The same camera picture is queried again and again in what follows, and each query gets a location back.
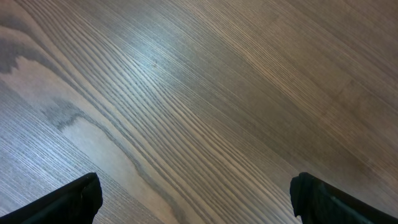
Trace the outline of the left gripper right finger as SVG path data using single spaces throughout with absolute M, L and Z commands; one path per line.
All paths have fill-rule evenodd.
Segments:
M 397 224 L 388 215 L 336 187 L 301 172 L 290 182 L 294 216 L 309 224 Z

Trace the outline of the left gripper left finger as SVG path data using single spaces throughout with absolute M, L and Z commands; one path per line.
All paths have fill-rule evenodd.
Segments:
M 103 204 L 99 177 L 87 173 L 1 217 L 1 223 L 92 223 Z

